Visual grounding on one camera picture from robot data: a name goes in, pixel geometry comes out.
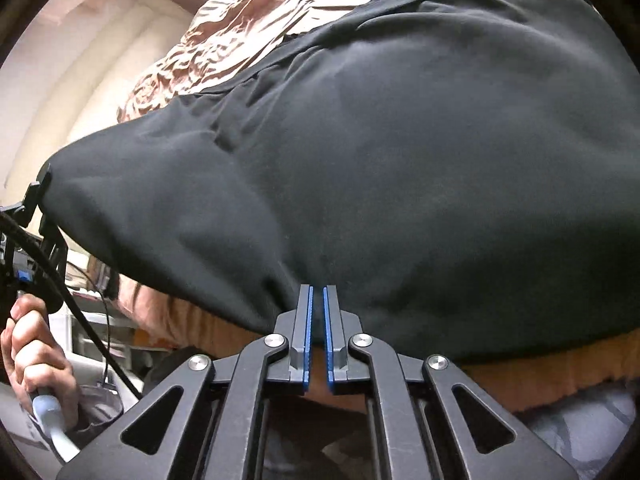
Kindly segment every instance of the black garment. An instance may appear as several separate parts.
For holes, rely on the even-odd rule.
[[[49,161],[42,208],[256,332],[335,284],[397,351],[640,326],[640,76],[582,0],[380,0]]]

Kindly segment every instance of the metal screw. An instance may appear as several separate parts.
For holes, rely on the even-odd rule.
[[[449,366],[449,361],[442,355],[432,355],[427,359],[427,364],[434,370],[444,370]]]
[[[189,359],[189,368],[194,372],[204,370],[209,366],[209,358],[206,355],[198,354]]]
[[[356,334],[351,340],[353,341],[354,345],[361,348],[369,346],[371,343],[373,343],[373,338],[369,334]]]
[[[284,336],[280,334],[269,334],[264,338],[264,344],[269,348],[277,348],[284,344]]]

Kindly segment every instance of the thin black wire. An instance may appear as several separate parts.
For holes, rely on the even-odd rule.
[[[58,274],[58,271],[49,261],[47,255],[42,252],[39,245],[33,241],[31,236],[22,227],[20,227],[13,218],[2,211],[0,211],[0,231],[3,231],[8,238],[11,238],[15,244],[19,245],[22,250],[24,250],[24,252],[27,253],[27,255],[30,256],[31,259],[42,269],[44,279],[47,281],[51,289],[55,290],[65,301],[66,306],[69,307],[71,313],[76,317],[80,326],[89,336],[89,339],[91,339],[98,351],[103,355],[107,364],[131,391],[133,396],[137,399],[141,399],[142,394],[136,389],[118,362],[110,353],[107,352],[103,342],[100,340],[97,333],[95,333],[94,328],[87,321],[82,310],[78,307],[73,295],[69,292],[68,288],[66,288],[65,280]]]
[[[73,262],[67,262],[66,264],[72,266],[75,270],[80,272],[86,278],[86,280],[89,283],[91,283],[91,286],[94,288],[94,290],[98,294],[100,294],[100,299],[102,300],[102,304],[104,305],[104,315],[107,317],[107,352],[110,354],[111,353],[111,322],[109,321],[109,308],[107,306],[107,300],[104,299],[104,295],[102,294],[102,291],[95,284],[94,280],[92,280],[91,277],[84,271],[84,269],[81,269],[81,267],[78,267]],[[104,387],[104,383],[107,381],[107,373],[108,373],[108,371],[109,371],[109,365],[107,364],[107,361],[105,361],[104,362],[104,372],[102,373],[102,386],[103,387]]]

